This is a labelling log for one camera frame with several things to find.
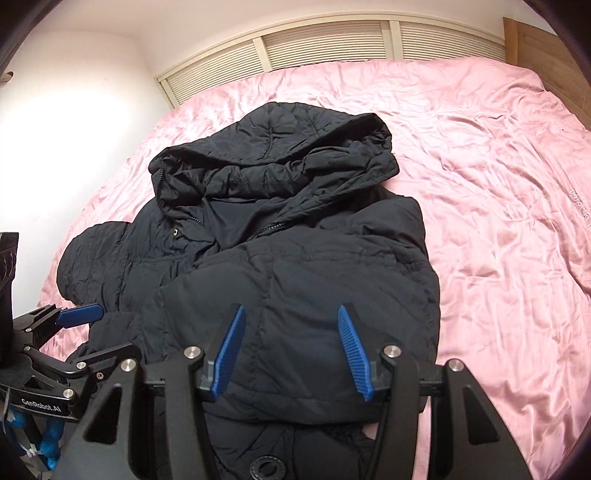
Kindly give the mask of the pink bed duvet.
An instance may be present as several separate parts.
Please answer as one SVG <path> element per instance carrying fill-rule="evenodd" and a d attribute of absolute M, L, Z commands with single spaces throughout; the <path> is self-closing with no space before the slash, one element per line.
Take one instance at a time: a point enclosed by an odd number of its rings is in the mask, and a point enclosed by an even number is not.
<path fill-rule="evenodd" d="M 419 201 L 441 283 L 440 358 L 468 362 L 535 478 L 564 467 L 590 417 L 590 134 L 531 70 L 338 62 L 205 90 L 158 123 L 72 233 L 134 218 L 159 148 L 280 100 L 386 122 L 402 167 L 388 187 Z"/>

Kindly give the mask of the white louvered wall panel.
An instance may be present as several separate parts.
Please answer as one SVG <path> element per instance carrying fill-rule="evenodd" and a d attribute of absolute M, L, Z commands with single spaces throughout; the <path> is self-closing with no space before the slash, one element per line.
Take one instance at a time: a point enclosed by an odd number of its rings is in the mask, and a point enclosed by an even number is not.
<path fill-rule="evenodd" d="M 467 25 L 417 15 L 348 14 L 259 29 L 201 51 L 156 77 L 177 108 L 219 85 L 280 69 L 370 60 L 483 57 L 503 62 L 505 41 Z"/>

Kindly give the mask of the black hooded puffer coat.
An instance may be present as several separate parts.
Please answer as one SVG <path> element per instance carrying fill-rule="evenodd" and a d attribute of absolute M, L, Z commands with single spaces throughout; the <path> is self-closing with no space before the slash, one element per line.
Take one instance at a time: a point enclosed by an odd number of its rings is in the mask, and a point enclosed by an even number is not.
<path fill-rule="evenodd" d="M 290 479 L 362 478 L 382 408 L 353 385 L 339 307 L 426 362 L 441 321 L 421 208 L 385 186 L 399 171 L 385 122 L 269 103 L 148 169 L 135 219 L 88 228 L 59 261 L 61 296 L 105 312 L 78 354 L 130 342 L 160 362 L 242 305 L 235 370 L 205 413 L 221 477 L 270 455 Z"/>

